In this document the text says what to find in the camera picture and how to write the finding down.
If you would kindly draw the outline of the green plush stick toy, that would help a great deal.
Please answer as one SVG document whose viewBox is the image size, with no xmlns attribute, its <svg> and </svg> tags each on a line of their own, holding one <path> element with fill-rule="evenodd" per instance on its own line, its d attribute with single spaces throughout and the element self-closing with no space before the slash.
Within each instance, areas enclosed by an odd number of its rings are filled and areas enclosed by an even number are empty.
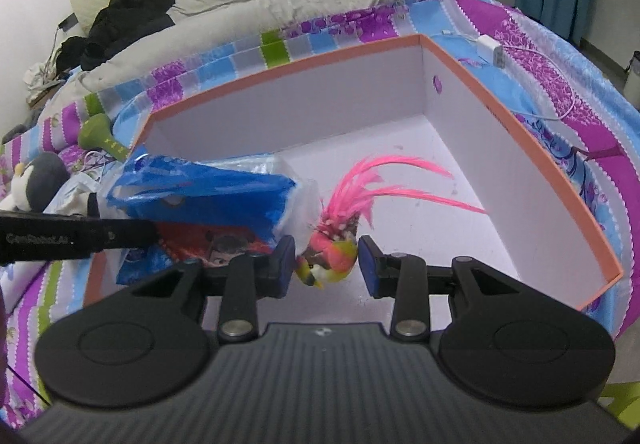
<svg viewBox="0 0 640 444">
<path fill-rule="evenodd" d="M 77 144 L 82 149 L 101 149 L 120 162 L 125 162 L 129 154 L 129 149 L 114 138 L 107 114 L 96 114 L 87 119 L 79 130 Z"/>
</svg>

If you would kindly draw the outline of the black clothing pile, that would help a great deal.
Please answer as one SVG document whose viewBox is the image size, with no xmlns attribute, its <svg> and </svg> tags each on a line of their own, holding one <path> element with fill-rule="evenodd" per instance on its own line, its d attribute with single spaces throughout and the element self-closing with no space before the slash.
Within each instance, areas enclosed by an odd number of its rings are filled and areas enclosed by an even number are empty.
<svg viewBox="0 0 640 444">
<path fill-rule="evenodd" d="M 174 26 L 168 11 L 176 0 L 110 0 L 96 15 L 80 56 L 90 71 L 134 42 Z"/>
</svg>

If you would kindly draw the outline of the wall power socket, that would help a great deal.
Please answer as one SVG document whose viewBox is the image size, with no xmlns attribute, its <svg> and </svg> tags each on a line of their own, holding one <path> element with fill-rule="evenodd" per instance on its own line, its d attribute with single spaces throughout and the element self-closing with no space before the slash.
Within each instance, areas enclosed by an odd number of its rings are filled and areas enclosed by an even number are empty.
<svg viewBox="0 0 640 444">
<path fill-rule="evenodd" d="M 62 31 L 68 31 L 78 24 L 77 16 L 72 13 L 66 16 L 58 23 L 58 29 Z"/>
</svg>

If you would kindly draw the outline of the white waste bin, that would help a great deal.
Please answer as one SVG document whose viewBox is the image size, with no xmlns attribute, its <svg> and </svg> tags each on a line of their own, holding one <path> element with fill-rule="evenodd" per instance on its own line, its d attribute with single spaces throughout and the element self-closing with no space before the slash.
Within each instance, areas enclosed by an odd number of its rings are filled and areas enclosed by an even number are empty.
<svg viewBox="0 0 640 444">
<path fill-rule="evenodd" d="M 626 69 L 624 95 L 631 100 L 639 96 L 640 86 L 640 51 L 635 50 Z"/>
</svg>

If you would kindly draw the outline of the grey white penguin plush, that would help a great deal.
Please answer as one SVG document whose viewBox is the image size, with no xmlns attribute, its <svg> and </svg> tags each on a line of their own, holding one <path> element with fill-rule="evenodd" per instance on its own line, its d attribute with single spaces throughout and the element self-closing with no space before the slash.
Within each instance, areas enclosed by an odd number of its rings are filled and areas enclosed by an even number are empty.
<svg viewBox="0 0 640 444">
<path fill-rule="evenodd" d="M 42 213 L 69 178 L 66 165 L 54 152 L 43 152 L 28 164 L 21 162 L 14 169 L 1 210 Z"/>
</svg>

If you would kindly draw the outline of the white crumpled cloth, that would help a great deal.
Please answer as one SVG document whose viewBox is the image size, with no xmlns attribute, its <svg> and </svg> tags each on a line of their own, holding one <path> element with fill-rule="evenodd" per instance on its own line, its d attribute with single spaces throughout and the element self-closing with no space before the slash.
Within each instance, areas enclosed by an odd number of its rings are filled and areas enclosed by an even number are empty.
<svg viewBox="0 0 640 444">
<path fill-rule="evenodd" d="M 59 74 L 56 63 L 48 60 L 44 63 L 36 63 L 29 67 L 23 76 L 26 86 L 26 104 L 33 108 L 38 100 L 50 89 L 66 81 L 65 74 Z"/>
</svg>

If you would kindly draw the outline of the small black garment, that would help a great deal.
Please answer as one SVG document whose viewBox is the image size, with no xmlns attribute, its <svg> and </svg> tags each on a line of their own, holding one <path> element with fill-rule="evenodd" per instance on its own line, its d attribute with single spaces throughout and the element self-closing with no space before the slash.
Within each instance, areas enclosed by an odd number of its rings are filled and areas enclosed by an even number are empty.
<svg viewBox="0 0 640 444">
<path fill-rule="evenodd" d="M 85 52 L 87 39 L 73 36 L 67 38 L 58 49 L 55 56 L 55 73 L 65 74 L 81 64 L 82 54 Z"/>
</svg>

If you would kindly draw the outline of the blue plastic bag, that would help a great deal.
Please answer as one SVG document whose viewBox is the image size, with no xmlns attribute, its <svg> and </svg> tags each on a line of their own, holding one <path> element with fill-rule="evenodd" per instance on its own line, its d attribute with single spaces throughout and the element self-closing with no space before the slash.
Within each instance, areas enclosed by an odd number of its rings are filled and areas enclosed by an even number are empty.
<svg viewBox="0 0 640 444">
<path fill-rule="evenodd" d="M 245 227 L 273 249 L 285 235 L 303 252 L 320 216 L 318 184 L 277 154 L 189 161 L 140 147 L 104 183 L 113 212 L 157 223 Z M 130 249 L 116 274 L 131 285 L 177 262 L 160 246 Z"/>
</svg>

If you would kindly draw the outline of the red shiny pouch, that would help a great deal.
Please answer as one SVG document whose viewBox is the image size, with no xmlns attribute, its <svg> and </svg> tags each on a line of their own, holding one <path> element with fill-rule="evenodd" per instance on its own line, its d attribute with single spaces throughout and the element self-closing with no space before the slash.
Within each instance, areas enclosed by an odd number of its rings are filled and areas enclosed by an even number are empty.
<svg viewBox="0 0 640 444">
<path fill-rule="evenodd" d="M 172 260 L 200 260 L 222 268 L 241 254 L 268 254 L 271 246 L 245 227 L 157 223 L 160 246 Z"/>
</svg>

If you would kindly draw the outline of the orange cardboard box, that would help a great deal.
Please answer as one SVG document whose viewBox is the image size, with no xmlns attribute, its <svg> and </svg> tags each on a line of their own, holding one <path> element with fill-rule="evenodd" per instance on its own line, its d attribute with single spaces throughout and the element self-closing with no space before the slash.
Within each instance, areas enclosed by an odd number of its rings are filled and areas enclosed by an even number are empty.
<svg viewBox="0 0 640 444">
<path fill-rule="evenodd" d="M 465 67 L 420 34 L 296 60 L 152 112 L 134 142 L 209 160 L 276 152 L 329 193 L 367 156 L 421 157 L 445 175 L 388 167 L 475 212 L 380 199 L 373 235 L 388 251 L 443 264 L 470 254 L 573 308 L 623 269 L 582 198 L 532 134 Z"/>
</svg>

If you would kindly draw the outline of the colourful striped bed sheet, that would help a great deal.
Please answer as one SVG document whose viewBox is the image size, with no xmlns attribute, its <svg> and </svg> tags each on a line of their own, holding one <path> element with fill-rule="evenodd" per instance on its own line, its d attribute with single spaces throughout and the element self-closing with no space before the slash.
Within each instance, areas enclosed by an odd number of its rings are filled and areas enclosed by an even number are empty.
<svg viewBox="0 0 640 444">
<path fill-rule="evenodd" d="M 542 116 L 570 106 L 570 88 L 542 57 L 506 51 L 498 68 L 461 38 L 435 37 L 443 29 L 543 52 L 565 72 L 577 93 L 574 112 L 561 122 L 516 115 L 585 201 L 620 259 L 624 274 L 594 300 L 588 314 L 619 336 L 639 316 L 639 115 L 600 70 L 576 48 L 523 13 L 494 0 L 402 0 L 365 10 L 305 20 L 183 56 L 141 77 L 98 92 L 79 90 L 63 110 L 3 144 L 1 177 L 42 152 L 58 152 L 74 170 L 84 168 L 77 144 L 86 119 L 104 112 L 116 136 L 130 144 L 151 112 L 242 74 L 299 58 L 375 41 L 424 34 L 490 89 L 507 108 Z"/>
</svg>

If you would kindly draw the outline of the pink feathered bird toy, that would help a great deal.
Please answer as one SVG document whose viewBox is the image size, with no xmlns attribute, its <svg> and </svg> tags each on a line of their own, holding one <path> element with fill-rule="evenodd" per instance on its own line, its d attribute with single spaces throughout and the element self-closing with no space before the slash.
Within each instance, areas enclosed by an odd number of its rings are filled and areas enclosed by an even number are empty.
<svg viewBox="0 0 640 444">
<path fill-rule="evenodd" d="M 445 168 L 419 157 L 385 155 L 358 161 L 344 174 L 329 201 L 322 206 L 308 245 L 297 258 L 296 275 L 304 285 L 322 288 L 348 277 L 358 258 L 359 221 L 372 222 L 372 210 L 378 198 L 408 198 L 480 214 L 485 212 L 472 204 L 436 196 L 425 190 L 386 185 L 378 168 L 394 164 L 452 177 Z"/>
</svg>

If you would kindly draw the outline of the light blue face mask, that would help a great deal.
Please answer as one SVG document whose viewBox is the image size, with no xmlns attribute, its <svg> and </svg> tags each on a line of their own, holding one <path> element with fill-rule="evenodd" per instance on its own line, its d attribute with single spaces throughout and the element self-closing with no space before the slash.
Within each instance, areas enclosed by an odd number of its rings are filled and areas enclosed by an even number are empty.
<svg viewBox="0 0 640 444">
<path fill-rule="evenodd" d="M 44 209 L 47 214 L 58 216 L 100 216 L 98 193 L 101 183 L 91 175 L 76 173 L 56 192 Z"/>
</svg>

